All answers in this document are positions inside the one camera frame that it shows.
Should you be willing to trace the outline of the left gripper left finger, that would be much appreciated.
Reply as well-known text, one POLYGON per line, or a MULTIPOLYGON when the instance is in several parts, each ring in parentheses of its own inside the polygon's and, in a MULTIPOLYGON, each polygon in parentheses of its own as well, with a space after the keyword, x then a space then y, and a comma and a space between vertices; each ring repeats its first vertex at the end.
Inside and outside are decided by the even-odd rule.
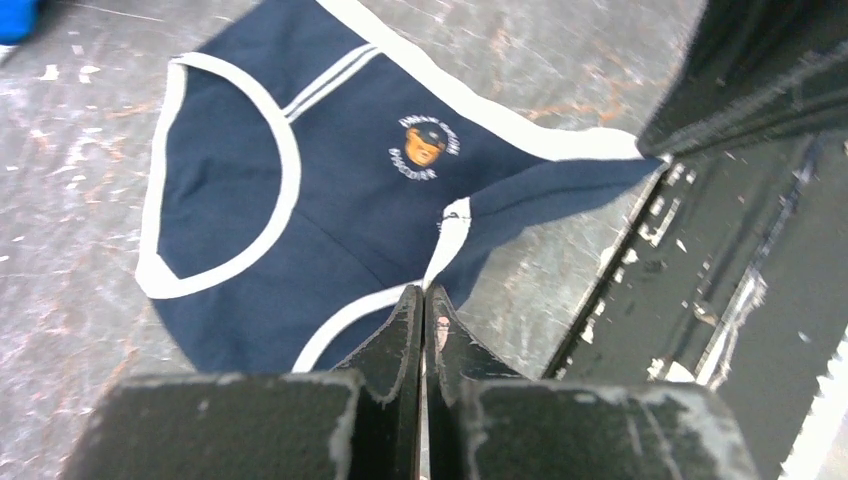
POLYGON ((415 479, 424 295, 330 371, 147 375, 113 387, 65 479, 415 479))

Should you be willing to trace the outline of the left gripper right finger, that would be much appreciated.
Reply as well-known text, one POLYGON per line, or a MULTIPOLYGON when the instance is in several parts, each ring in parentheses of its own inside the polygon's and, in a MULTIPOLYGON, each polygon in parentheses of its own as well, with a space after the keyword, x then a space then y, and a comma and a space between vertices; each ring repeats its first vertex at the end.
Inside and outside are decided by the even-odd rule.
POLYGON ((435 479, 755 479, 730 409, 685 383, 528 379, 425 295, 429 467, 435 479))

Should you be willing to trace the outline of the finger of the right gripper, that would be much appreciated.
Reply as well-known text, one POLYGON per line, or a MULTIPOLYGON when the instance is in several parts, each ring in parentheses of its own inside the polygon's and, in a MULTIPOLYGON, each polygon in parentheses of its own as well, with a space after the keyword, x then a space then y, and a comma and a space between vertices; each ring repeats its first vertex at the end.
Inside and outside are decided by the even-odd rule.
POLYGON ((846 2, 708 1, 637 147, 681 155, 846 125, 846 2))

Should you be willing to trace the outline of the navy blue white-trimmed underwear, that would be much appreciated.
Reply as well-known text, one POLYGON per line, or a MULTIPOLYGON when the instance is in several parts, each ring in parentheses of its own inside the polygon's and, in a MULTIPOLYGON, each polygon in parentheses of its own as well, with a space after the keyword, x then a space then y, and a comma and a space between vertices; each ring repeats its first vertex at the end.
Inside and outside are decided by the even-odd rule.
POLYGON ((265 1, 169 62, 136 279, 200 371, 328 369, 406 287, 461 304, 494 249, 662 165, 477 95, 359 2, 265 1))

